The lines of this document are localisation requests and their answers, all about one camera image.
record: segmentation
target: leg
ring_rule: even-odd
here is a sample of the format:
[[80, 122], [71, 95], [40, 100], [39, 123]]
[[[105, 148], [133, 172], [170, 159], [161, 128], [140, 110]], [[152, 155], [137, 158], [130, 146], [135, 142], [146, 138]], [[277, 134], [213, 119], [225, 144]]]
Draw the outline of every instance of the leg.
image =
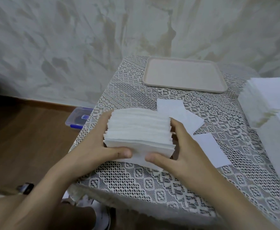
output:
[[[0, 198], [0, 226], [19, 206], [26, 195], [12, 195]], [[92, 229], [96, 215], [91, 207], [76, 207], [60, 203], [52, 217], [49, 229]]]

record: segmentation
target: person's right hand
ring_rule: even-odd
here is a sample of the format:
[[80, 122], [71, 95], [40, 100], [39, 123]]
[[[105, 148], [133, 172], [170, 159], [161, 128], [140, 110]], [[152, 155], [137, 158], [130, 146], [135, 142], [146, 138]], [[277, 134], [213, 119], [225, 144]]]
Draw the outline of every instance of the person's right hand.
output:
[[171, 118], [171, 126], [175, 129], [180, 147], [178, 159], [172, 160], [158, 153], [150, 153], [145, 160], [170, 172], [188, 189], [198, 194], [209, 191], [213, 184], [223, 180], [222, 175], [181, 122]]

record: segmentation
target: lace tablecloth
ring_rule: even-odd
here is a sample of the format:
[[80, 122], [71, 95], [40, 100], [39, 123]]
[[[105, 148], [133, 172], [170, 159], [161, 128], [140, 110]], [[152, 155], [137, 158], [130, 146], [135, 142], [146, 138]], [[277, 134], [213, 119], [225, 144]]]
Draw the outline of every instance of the lace tablecloth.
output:
[[[245, 79], [256, 73], [238, 65], [219, 64], [228, 85], [221, 94], [148, 87], [142, 83], [147, 59], [123, 59], [71, 150], [105, 111], [130, 107], [157, 110], [157, 98], [181, 99], [186, 109], [205, 119], [195, 134], [212, 133], [232, 162], [219, 172], [280, 228], [280, 179], [237, 101]], [[111, 207], [134, 209], [179, 224], [207, 225], [219, 219], [213, 207], [171, 174], [129, 163], [106, 162], [69, 191], [88, 194]]]

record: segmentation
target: wall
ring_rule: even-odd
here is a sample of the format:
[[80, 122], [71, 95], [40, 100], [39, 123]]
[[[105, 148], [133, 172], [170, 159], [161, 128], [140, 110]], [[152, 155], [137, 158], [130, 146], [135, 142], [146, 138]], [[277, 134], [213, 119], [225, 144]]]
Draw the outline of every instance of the wall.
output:
[[280, 0], [0, 0], [0, 94], [93, 107], [122, 58], [280, 76]]

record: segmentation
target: plastic tray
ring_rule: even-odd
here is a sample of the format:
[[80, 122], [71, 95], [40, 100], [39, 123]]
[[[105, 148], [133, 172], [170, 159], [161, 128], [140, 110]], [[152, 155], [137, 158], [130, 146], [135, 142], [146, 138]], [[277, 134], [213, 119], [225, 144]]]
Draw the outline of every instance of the plastic tray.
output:
[[149, 86], [221, 93], [227, 85], [216, 63], [207, 60], [185, 60], [150, 57], [143, 82]]
[[68, 119], [65, 121], [65, 125], [76, 128], [82, 129], [90, 114], [92, 113], [93, 109], [91, 108], [84, 108], [84, 107], [77, 107], [73, 112], [70, 114]]

